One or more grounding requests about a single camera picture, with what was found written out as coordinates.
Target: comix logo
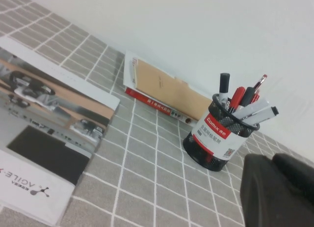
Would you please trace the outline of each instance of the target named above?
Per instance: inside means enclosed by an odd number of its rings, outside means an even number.
[[[223,127],[211,114],[205,118],[205,123],[220,137],[226,139],[231,133],[230,130]]]

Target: pen holder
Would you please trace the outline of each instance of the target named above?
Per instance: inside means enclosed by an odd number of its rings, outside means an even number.
[[[221,171],[241,145],[253,131],[255,126],[243,123],[228,112],[219,103],[219,94],[212,97],[212,103],[192,131],[183,141],[183,146],[189,156],[201,166],[212,171]]]

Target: red label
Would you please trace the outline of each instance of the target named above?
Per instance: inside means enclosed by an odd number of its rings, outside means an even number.
[[[171,113],[171,109],[166,107],[165,105],[159,103],[159,102],[156,102],[155,100],[149,98],[149,97],[146,97],[145,95],[139,93],[139,92],[136,92],[135,90],[133,89],[130,89],[129,87],[126,88],[126,93],[134,98],[136,98],[137,100],[157,109],[158,111],[160,112],[163,112],[167,115],[170,115]]]
[[[220,137],[226,139],[231,133],[230,130],[223,127],[211,114],[208,114],[205,118],[205,123]]]

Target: grid pattern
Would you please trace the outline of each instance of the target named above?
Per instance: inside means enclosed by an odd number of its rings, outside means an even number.
[[[19,27],[11,28],[10,37],[16,37],[17,41],[121,100],[60,227],[241,227],[244,221],[239,189],[246,154],[257,153],[271,158],[275,153],[283,152],[314,166],[313,162],[272,138],[255,132],[221,172],[204,169],[182,148],[190,126],[124,93],[122,53],[43,7],[29,0],[19,1],[7,11],[9,0],[0,0],[1,15],[17,16],[12,13],[20,8],[27,11],[35,8],[44,15],[36,24],[42,26],[44,23],[53,34],[38,41],[39,44],[34,42],[36,39],[29,37],[31,31],[28,29],[37,31],[39,28],[31,28],[32,23],[23,31]],[[2,26],[8,19],[2,19],[1,15],[0,31],[8,34],[7,30],[3,32]],[[12,36],[13,31],[19,34]],[[80,38],[80,42],[69,36]],[[0,226],[45,225],[0,207]]]
[[[31,0],[0,0],[0,37],[110,92],[124,54]]]
[[[83,174],[60,224],[72,226],[244,226],[239,189],[248,153],[283,152],[314,164],[255,132],[221,172],[195,163],[182,148],[191,127],[124,93],[107,134]],[[4,208],[1,226],[45,226]]]

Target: logo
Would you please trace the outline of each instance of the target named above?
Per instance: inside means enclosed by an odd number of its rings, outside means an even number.
[[[205,123],[220,137],[226,139],[231,133],[230,130],[223,127],[211,114],[208,114],[205,118]]]
[[[36,195],[36,194],[38,194],[38,193],[44,193],[44,194],[46,194],[45,191],[46,191],[47,189],[49,189],[49,187],[47,187],[47,188],[45,188],[45,189],[41,189],[41,190],[39,190],[39,191],[31,190],[31,191],[30,191],[30,194],[32,194],[33,196]]]
[[[25,191],[29,191],[30,189],[34,189],[37,185],[31,181],[29,181],[26,178],[20,177],[19,175],[14,174],[13,172],[10,172],[8,170],[4,170],[4,168],[0,168],[0,173],[4,175],[8,180],[11,181],[12,185],[17,186],[18,188],[21,188]],[[46,194],[46,190],[49,189],[49,187],[42,189],[42,186],[38,186],[40,190],[31,190],[31,195],[36,195],[37,193],[44,193],[46,197],[49,198],[49,195]]]

